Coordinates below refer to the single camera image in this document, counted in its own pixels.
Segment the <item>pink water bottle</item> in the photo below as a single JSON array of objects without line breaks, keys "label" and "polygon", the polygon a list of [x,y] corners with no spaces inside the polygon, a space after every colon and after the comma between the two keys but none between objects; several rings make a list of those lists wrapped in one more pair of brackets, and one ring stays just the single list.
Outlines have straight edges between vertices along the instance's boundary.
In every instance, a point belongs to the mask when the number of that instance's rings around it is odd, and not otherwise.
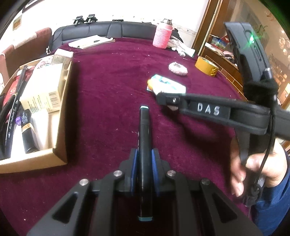
[{"label": "pink water bottle", "polygon": [[167,47],[173,30],[171,21],[171,19],[164,19],[157,25],[155,36],[153,39],[153,46],[162,49],[165,49]]}]

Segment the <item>cardboard box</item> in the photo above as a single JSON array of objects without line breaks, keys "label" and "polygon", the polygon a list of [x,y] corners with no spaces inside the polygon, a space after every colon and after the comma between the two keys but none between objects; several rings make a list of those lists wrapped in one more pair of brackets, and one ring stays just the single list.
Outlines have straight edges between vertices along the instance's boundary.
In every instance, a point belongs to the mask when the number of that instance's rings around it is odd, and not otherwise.
[{"label": "cardboard box", "polygon": [[72,57],[73,57],[73,52],[58,48],[53,55],[51,64],[55,65],[55,64],[62,63],[64,66],[64,69],[67,70],[69,64],[72,61]]},{"label": "cardboard box", "polygon": [[63,73],[66,72],[62,63],[35,69],[20,98],[23,109],[31,113],[44,108],[48,112],[58,111],[65,82]]},{"label": "cardboard box", "polygon": [[[41,59],[29,62],[26,65],[35,66],[40,60]],[[69,64],[67,73],[63,74],[65,85],[61,98],[60,110],[49,113],[49,126],[48,126],[49,149],[25,154],[19,157],[11,157],[5,160],[1,160],[0,174],[29,171],[35,169],[44,169],[48,167],[67,164],[66,143],[65,143],[65,110],[71,68],[72,62]],[[18,70],[12,75],[10,80],[7,82],[2,93],[8,92]]]}]

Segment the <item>roll of tape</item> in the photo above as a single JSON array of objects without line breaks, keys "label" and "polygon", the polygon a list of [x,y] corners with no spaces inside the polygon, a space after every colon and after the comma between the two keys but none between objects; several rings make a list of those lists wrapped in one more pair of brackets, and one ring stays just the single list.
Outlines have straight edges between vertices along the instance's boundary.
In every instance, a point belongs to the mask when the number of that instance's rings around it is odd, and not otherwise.
[{"label": "roll of tape", "polygon": [[195,63],[195,67],[212,77],[215,77],[216,73],[218,72],[218,67],[203,57],[198,57]]}]

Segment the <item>wooden cabinet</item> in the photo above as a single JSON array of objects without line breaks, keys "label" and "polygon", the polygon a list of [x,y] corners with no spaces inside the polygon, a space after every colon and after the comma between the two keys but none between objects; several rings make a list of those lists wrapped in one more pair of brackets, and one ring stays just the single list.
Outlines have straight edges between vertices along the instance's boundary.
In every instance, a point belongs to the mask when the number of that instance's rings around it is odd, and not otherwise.
[{"label": "wooden cabinet", "polygon": [[232,83],[241,97],[246,100],[243,95],[243,79],[238,68],[234,64],[208,47],[204,47],[201,56],[216,64],[219,71]]}]

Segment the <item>black leather sofa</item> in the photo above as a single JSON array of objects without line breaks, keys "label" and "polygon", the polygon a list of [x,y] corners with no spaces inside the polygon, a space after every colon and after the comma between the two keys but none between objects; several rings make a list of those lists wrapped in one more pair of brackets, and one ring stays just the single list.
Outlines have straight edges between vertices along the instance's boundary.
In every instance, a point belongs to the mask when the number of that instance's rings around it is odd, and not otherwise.
[{"label": "black leather sofa", "polygon": [[[119,21],[102,21],[92,22],[90,24],[68,25],[58,28],[50,39],[49,48],[51,51],[56,50],[65,43],[70,43],[82,38],[93,35],[99,35],[108,38],[141,38],[153,40],[156,25],[139,22],[119,22]],[[178,30],[172,31],[172,35],[180,38]]]}]

